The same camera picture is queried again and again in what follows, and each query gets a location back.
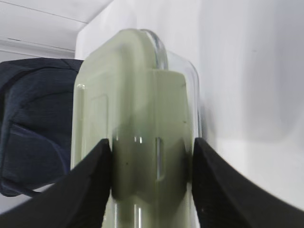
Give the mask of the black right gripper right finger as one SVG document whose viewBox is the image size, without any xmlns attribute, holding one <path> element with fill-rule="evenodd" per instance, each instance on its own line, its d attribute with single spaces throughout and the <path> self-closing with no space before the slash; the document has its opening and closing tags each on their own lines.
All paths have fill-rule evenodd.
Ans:
<svg viewBox="0 0 304 228">
<path fill-rule="evenodd" d="M 302 228 L 304 212 L 230 166 L 202 138 L 192 158 L 192 195 L 201 228 Z"/>
</svg>

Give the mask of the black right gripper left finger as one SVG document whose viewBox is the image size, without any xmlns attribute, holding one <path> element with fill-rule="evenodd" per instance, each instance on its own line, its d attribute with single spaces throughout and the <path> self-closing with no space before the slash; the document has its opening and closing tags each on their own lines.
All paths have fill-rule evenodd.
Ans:
<svg viewBox="0 0 304 228">
<path fill-rule="evenodd" d="M 111 188 L 112 157 L 102 139 L 62 180 L 0 216 L 2 228 L 100 228 Z"/>
</svg>

